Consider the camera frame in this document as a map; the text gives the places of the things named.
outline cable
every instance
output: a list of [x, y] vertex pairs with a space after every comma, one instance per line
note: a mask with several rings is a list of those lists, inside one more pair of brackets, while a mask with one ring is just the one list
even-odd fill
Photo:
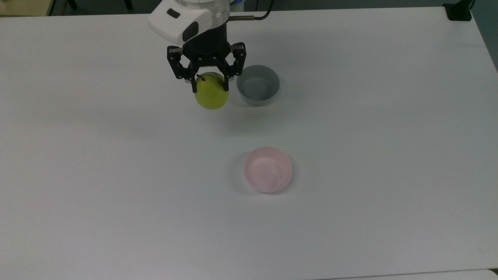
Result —
[[271, 7], [273, 7], [273, 3], [275, 2], [275, 0], [271, 0], [270, 2], [270, 6], [268, 7], [268, 11], [264, 14], [264, 16], [255, 16], [254, 17], [254, 20], [263, 20], [265, 18], [268, 17], [268, 15], [270, 14], [271, 12]]

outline bowl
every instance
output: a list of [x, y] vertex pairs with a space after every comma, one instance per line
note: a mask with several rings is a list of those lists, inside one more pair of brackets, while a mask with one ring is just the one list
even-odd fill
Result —
[[251, 186], [270, 193], [285, 187], [292, 176], [289, 157], [274, 147], [253, 150], [244, 162], [244, 175]]
[[244, 68], [237, 78], [237, 89], [242, 99], [252, 106], [268, 104], [280, 88], [278, 75], [264, 65], [251, 65]]

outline floor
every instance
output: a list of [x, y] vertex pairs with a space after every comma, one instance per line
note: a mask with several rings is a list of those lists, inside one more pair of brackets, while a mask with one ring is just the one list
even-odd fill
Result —
[[[60, 15], [64, 0], [55, 0], [53, 15]], [[75, 0], [77, 9], [67, 5], [65, 15], [151, 13], [161, 0], [133, 0], [128, 10], [123, 0]], [[245, 10], [266, 10], [270, 0], [246, 0]], [[274, 10], [380, 8], [406, 6], [442, 6], [444, 0], [276, 0]], [[498, 0], [476, 0], [472, 13], [491, 58], [498, 69]]]

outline white table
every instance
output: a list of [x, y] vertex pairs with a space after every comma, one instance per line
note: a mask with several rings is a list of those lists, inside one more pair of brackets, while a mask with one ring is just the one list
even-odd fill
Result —
[[[196, 104], [147, 15], [0, 19], [5, 279], [311, 280], [498, 267], [498, 75], [444, 8], [230, 22], [270, 106]], [[263, 145], [294, 165], [244, 180]]]

